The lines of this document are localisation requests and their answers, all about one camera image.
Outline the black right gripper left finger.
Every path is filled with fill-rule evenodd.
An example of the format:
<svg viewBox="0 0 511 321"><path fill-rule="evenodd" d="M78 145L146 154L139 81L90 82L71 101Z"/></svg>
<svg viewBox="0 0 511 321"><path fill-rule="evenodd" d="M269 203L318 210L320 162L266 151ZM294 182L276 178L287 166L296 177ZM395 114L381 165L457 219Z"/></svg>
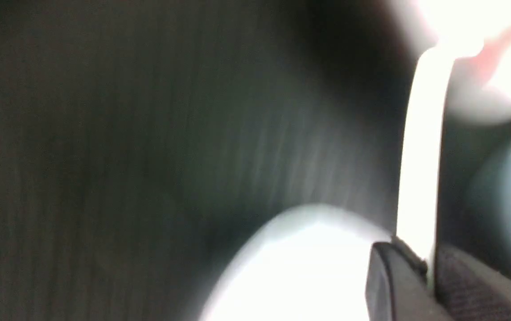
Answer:
<svg viewBox="0 0 511 321"><path fill-rule="evenodd" d="M364 291L370 321L451 321L427 287L427 264L400 238L372 244Z"/></svg>

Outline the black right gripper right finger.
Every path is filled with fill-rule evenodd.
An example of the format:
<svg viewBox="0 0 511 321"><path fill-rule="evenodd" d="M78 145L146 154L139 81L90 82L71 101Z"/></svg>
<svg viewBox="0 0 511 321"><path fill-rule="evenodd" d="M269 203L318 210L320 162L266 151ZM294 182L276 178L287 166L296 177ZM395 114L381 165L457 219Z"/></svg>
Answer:
<svg viewBox="0 0 511 321"><path fill-rule="evenodd" d="M437 252L435 293L455 321L511 321L511 279L455 247Z"/></svg>

